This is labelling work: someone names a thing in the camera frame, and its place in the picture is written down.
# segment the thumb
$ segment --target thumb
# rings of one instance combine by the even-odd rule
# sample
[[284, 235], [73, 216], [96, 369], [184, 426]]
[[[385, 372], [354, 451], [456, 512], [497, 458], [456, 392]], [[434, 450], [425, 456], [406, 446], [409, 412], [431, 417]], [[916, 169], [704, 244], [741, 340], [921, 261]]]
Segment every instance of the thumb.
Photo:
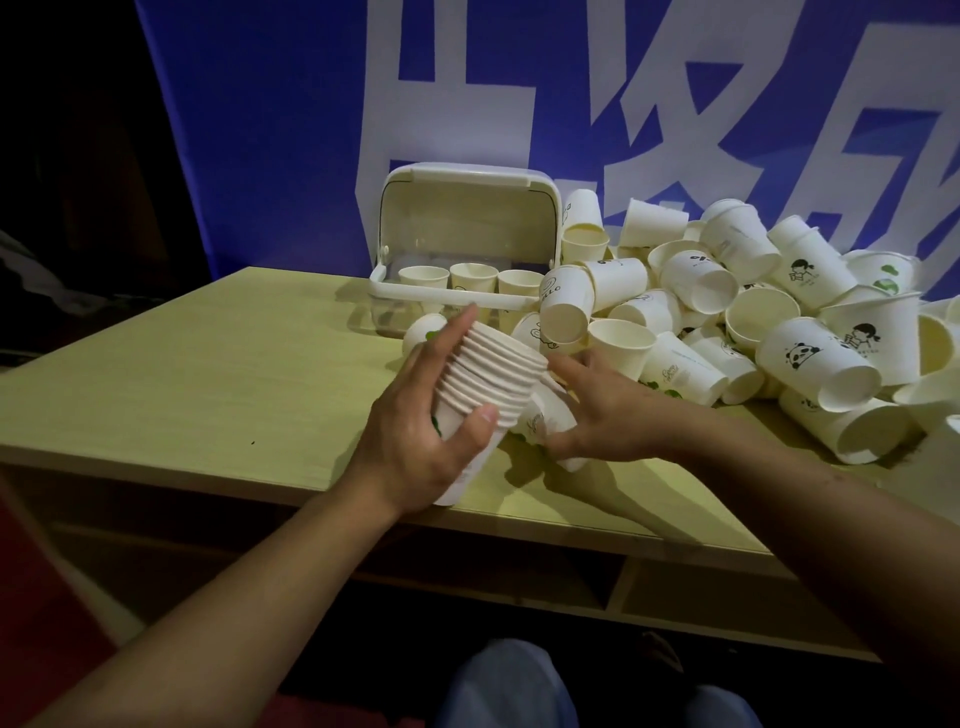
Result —
[[580, 426], [573, 427], [563, 432], [554, 432], [547, 437], [543, 445], [550, 457], [554, 460], [566, 460], [569, 457], [583, 456], [583, 442], [581, 435], [583, 429]]
[[446, 451], [456, 465], [457, 473], [490, 443], [498, 417], [499, 413], [492, 404], [477, 407], [463, 421], [460, 429], [453, 433], [453, 437], [446, 441]]

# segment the blue banner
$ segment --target blue banner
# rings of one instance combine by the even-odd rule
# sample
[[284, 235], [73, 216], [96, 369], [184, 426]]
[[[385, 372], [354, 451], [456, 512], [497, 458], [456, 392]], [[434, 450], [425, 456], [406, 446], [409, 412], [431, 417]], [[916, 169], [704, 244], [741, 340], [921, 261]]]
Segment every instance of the blue banner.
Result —
[[960, 5], [138, 0], [214, 276], [366, 276], [409, 161], [801, 214], [960, 294]]

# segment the green leaf print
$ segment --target green leaf print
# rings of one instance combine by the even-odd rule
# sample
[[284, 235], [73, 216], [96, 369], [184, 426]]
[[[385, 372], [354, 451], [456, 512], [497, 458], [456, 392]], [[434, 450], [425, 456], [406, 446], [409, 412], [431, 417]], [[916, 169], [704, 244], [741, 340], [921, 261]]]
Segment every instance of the green leaf print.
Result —
[[881, 291], [887, 291], [888, 293], [900, 292], [900, 287], [890, 279], [875, 280], [874, 288], [879, 288]]

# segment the right hand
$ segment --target right hand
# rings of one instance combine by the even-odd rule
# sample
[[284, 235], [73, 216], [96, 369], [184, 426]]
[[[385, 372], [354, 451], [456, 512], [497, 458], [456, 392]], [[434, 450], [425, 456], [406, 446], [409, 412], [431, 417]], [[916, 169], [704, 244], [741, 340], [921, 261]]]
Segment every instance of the right hand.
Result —
[[695, 432], [717, 417], [709, 407], [667, 397], [627, 379], [590, 350], [576, 358], [553, 354], [549, 359], [550, 369], [579, 402], [577, 425], [547, 438], [546, 448], [555, 460], [676, 460], [690, 449], [698, 437]]

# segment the wooden table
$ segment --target wooden table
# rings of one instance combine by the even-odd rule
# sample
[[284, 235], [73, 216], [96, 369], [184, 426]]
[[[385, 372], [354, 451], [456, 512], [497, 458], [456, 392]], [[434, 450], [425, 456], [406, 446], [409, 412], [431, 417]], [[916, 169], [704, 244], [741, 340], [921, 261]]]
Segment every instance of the wooden table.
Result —
[[[213, 573], [286, 516], [263, 503], [329, 487], [400, 357], [364, 280], [248, 268], [0, 376], [0, 463], [66, 559], [154, 585], [130, 597], [154, 619], [170, 604], [143, 564], [178, 554], [156, 568], [202, 583], [192, 560]], [[825, 456], [771, 403], [724, 412]], [[571, 474], [508, 437], [456, 507], [411, 523], [433, 527], [402, 524], [357, 578], [871, 657], [671, 463]]]

